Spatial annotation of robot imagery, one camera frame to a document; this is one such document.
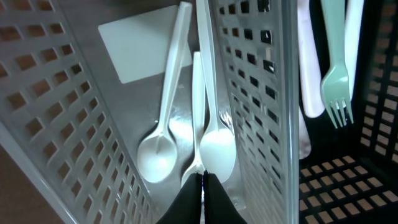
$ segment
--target plastic cutlery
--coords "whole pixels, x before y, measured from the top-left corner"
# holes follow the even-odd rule
[[[194,173],[203,174],[205,167],[201,162],[199,142],[203,136],[206,110],[206,88],[203,79],[200,52],[193,54],[193,75],[192,75],[192,124],[193,124],[193,150],[195,157],[192,164],[184,172],[181,178],[181,187],[184,186],[189,176]]]
[[[139,172],[144,179],[151,183],[164,180],[171,173],[177,161],[177,146],[169,133],[169,117],[180,76],[191,14],[192,5],[181,2],[167,58],[159,122],[155,131],[148,135],[138,147],[137,166]]]
[[[216,174],[222,183],[230,177],[235,165],[235,137],[218,116],[214,43],[208,1],[197,1],[197,16],[201,61],[210,111],[210,121],[200,141],[200,155],[208,172]]]
[[[335,117],[343,127],[347,124],[343,102],[346,104],[347,113],[352,123],[353,113],[349,98],[348,72],[345,65],[344,48],[344,0],[321,0],[323,16],[325,18],[326,34],[330,53],[330,68],[322,80],[321,93],[323,104],[329,117],[337,128]]]
[[[349,96],[352,100],[358,58],[359,34],[361,32],[364,0],[349,0],[345,26],[345,57],[348,72]]]
[[[310,0],[298,0],[298,49],[303,109],[309,118],[320,116],[325,110],[321,98],[321,71],[313,38]]]

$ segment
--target fork handle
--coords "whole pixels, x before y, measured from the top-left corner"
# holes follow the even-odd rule
[[[338,63],[345,65],[344,56],[344,28],[345,1],[321,0],[323,17],[325,19],[326,34],[330,55],[330,67]]]

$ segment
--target spoon bowl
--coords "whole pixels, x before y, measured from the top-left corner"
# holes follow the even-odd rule
[[[141,142],[137,161],[144,179],[159,182],[172,172],[177,161],[177,146],[166,134],[151,134]]]
[[[230,129],[222,127],[209,130],[200,142],[200,156],[203,165],[208,172],[216,174],[218,180],[223,183],[232,174],[235,159],[235,137]]]

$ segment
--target black object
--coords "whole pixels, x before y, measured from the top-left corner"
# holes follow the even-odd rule
[[[214,174],[191,174],[166,214],[157,224],[199,224],[201,188],[205,191],[205,221],[209,224],[246,224]]]
[[[335,129],[326,112],[315,119],[304,117],[312,153],[300,161],[300,223],[396,223],[398,110],[386,106],[386,101],[398,102],[398,96],[391,94],[392,88],[398,88],[398,80],[391,78],[398,72],[397,3],[364,3],[351,102],[354,124]],[[329,58],[319,0],[310,1],[310,10],[325,75]],[[387,46],[378,44],[382,39],[388,40]],[[377,96],[376,102],[370,95]],[[385,113],[393,118],[386,120]]]

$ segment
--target stainless steel surface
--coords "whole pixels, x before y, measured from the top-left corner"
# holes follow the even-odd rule
[[[188,44],[193,53],[199,49],[199,44],[195,4],[192,3],[194,9]],[[60,4],[124,144],[130,149],[130,156],[136,162],[136,151],[140,139],[156,125],[156,119],[159,117],[164,74],[125,85],[121,84],[98,32],[98,26],[162,7],[178,5],[179,1],[133,1],[129,4],[107,4],[104,0],[69,0],[60,1]],[[216,55],[219,55],[217,42],[215,48]],[[216,61],[218,62],[216,71],[220,116],[232,128],[223,68],[220,58],[216,58]],[[170,119],[170,129],[178,145],[178,160],[175,169],[159,184],[144,181],[159,215],[165,213],[178,194],[183,168],[187,168],[193,159],[191,83],[192,66],[182,68]],[[236,160],[230,179],[223,185],[237,209],[245,208],[239,160]]]

